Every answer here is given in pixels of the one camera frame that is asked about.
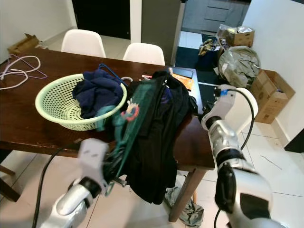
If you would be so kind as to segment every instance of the green plastic basket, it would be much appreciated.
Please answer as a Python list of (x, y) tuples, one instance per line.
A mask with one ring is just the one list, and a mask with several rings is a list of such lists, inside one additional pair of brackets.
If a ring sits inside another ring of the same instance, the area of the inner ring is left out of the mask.
[(70, 75), (57, 79), (43, 87), (35, 100), (38, 113), (47, 120), (58, 123), (68, 129), (87, 131), (95, 129), (96, 122), (113, 115), (124, 105), (127, 98), (127, 90), (121, 83), (123, 97), (116, 108), (98, 117), (81, 118), (81, 109), (78, 101), (72, 98), (72, 91), (76, 84), (83, 79), (82, 74)]

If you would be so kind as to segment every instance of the dark wooden tabletop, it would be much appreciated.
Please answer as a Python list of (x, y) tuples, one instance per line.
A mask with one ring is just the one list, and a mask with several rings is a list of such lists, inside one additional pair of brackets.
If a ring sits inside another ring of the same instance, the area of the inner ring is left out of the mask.
[[(21, 56), (34, 55), (41, 61), (40, 71), (47, 74), (46, 79), (29, 78), (17, 88), (0, 90), (0, 149), (21, 150), (27, 152), (52, 154), (58, 148), (74, 140), (99, 138), (114, 146), (113, 132), (73, 131), (44, 119), (35, 108), (38, 92), (48, 83), (67, 75), (94, 71), (99, 63), (108, 65), (119, 77), (129, 76), (138, 80), (142, 75), (152, 75), (155, 71), (166, 69), (165, 66), (135, 63), (109, 58), (76, 55), (51, 50), (32, 49)], [(28, 59), (33, 66), (34, 59)], [(28, 66), (18, 62), (15, 69), (27, 70)], [(195, 85), (191, 95), (196, 97), (201, 106), (200, 91), (196, 71), (193, 70)], [(31, 76), (41, 76), (38, 72)], [(15, 85), (22, 76), (9, 75), (0, 82), (0, 87)], [(77, 148), (65, 149), (62, 156), (77, 156)], [(174, 157), (183, 170), (191, 168), (213, 169), (214, 160), (211, 153), (208, 134), (196, 117), (188, 117), (180, 127), (179, 136), (174, 147)]]

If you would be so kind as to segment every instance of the orange item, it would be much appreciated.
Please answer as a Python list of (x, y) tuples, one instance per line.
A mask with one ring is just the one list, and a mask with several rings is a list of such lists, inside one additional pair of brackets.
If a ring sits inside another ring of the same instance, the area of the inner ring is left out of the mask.
[(174, 74), (174, 73), (172, 74), (172, 76), (174, 78), (176, 78), (177, 80), (179, 80), (180, 82), (182, 82), (186, 86), (186, 88), (191, 91), (193, 83), (194, 83), (193, 79), (188, 78), (188, 77), (184, 77), (184, 76), (181, 76), (181, 75), (177, 75), (177, 74)]

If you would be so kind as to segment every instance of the gray plastic bag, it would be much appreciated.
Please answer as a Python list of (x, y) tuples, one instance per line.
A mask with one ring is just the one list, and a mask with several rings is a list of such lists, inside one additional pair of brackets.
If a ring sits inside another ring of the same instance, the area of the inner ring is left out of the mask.
[(259, 73), (260, 60), (257, 53), (247, 46), (231, 47), (218, 61), (220, 76), (232, 86), (250, 89)]

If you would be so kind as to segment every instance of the navy blue cloth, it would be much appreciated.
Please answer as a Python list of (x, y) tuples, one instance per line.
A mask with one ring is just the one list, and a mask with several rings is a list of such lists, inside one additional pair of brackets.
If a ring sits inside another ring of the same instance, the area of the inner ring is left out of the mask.
[(79, 102), (82, 118), (95, 117), (100, 108), (120, 103), (124, 92), (117, 78), (101, 69), (83, 75), (85, 79), (78, 82), (72, 92)]

